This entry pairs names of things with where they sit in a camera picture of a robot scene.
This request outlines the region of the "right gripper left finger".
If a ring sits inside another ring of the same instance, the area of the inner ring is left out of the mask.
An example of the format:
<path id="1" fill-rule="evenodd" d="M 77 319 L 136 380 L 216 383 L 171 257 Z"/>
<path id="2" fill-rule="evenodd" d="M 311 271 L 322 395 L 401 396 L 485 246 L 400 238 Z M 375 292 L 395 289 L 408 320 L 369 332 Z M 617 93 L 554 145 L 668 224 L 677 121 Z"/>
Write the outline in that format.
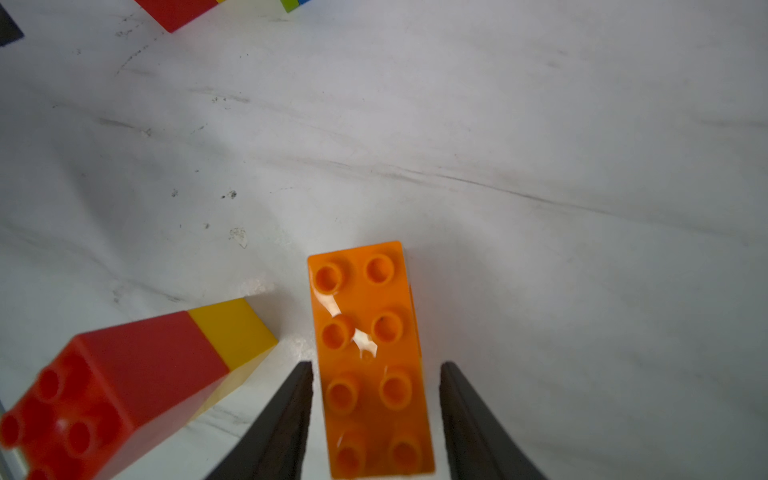
<path id="1" fill-rule="evenodd" d="M 313 369 L 300 361 L 207 480 L 299 479 L 312 409 Z"/>

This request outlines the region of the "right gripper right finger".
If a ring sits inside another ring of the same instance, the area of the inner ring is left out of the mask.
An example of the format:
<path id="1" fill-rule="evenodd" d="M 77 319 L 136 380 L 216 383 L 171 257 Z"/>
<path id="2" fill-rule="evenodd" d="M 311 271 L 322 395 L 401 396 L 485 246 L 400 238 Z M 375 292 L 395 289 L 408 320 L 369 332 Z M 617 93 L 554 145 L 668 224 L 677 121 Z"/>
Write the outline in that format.
<path id="1" fill-rule="evenodd" d="M 545 480 L 452 361 L 441 365 L 439 398 L 453 479 Z"/>

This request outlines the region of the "orange brick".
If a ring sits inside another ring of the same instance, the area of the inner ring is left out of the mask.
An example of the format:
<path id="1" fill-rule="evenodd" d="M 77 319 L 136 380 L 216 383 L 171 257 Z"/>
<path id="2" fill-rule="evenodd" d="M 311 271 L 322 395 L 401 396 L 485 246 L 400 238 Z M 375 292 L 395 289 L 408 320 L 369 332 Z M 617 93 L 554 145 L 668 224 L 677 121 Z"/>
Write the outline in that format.
<path id="1" fill-rule="evenodd" d="M 433 473 L 418 322 L 401 243 L 313 255 L 308 278 L 332 477 Z"/>

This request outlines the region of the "red square brick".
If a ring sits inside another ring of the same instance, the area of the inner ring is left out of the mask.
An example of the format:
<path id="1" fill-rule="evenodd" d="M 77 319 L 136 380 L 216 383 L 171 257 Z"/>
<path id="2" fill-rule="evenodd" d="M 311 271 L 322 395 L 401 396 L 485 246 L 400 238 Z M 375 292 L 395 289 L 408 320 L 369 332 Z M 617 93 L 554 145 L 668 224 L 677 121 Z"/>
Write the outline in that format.
<path id="1" fill-rule="evenodd" d="M 183 427 L 230 370 L 186 312 L 74 336 L 1 420 L 30 479 L 111 479 Z"/>
<path id="2" fill-rule="evenodd" d="M 169 33 L 219 5 L 217 0 L 136 0 L 136 3 Z"/>

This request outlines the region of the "lime green long brick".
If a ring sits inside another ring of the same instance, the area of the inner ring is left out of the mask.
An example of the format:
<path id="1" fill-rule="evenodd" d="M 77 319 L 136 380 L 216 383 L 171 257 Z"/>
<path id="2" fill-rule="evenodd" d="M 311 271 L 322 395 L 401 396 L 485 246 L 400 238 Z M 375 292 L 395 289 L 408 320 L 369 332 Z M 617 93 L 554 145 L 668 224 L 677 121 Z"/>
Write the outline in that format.
<path id="1" fill-rule="evenodd" d="M 301 5 L 300 0 L 281 0 L 281 4 L 284 10 L 289 13 L 297 9 Z"/>

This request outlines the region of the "yellow square brick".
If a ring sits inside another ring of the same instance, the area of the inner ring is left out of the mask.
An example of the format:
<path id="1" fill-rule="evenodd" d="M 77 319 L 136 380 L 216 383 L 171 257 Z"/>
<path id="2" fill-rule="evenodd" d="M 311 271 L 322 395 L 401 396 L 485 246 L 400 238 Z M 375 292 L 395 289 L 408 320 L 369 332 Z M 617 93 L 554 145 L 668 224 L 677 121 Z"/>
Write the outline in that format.
<path id="1" fill-rule="evenodd" d="M 190 418 L 193 421 L 242 386 L 278 340 L 245 298 L 194 308 L 188 313 L 229 369 Z"/>

